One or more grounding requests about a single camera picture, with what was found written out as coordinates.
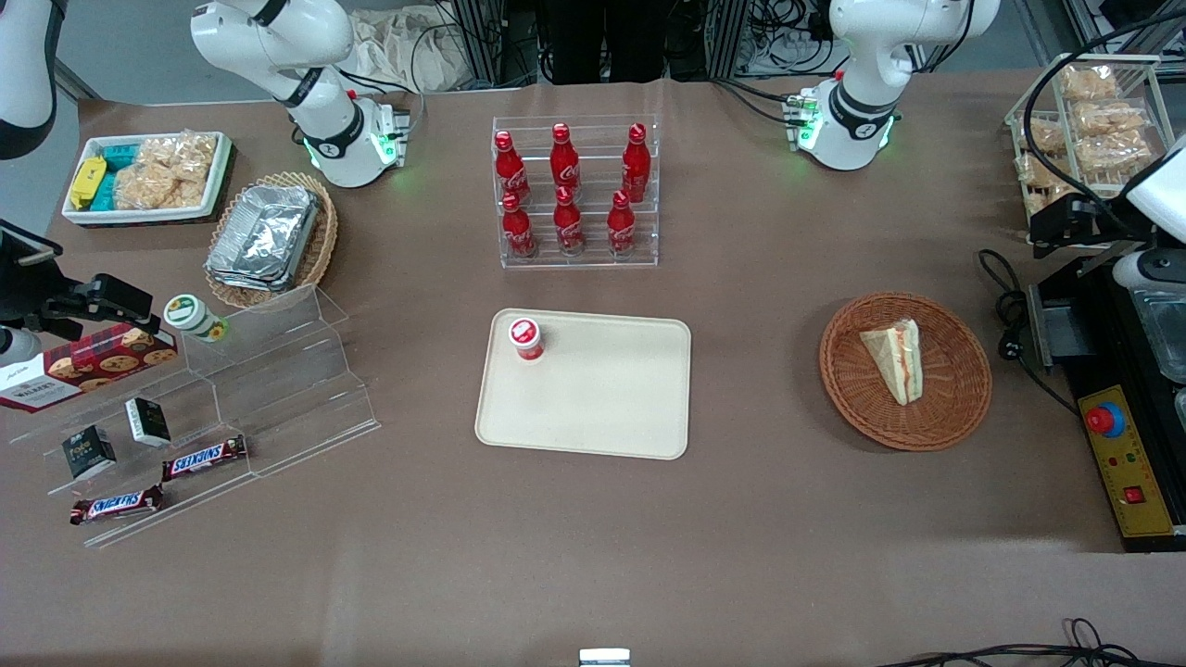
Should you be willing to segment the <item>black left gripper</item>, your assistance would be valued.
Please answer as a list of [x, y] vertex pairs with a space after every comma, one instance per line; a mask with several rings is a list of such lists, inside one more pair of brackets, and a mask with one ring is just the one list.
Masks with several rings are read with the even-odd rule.
[[1088, 195], [1061, 195], [1032, 215], [1032, 254], [1037, 260], [1064, 246], [1118, 241], [1150, 241], [1150, 220], [1122, 195], [1099, 202]]

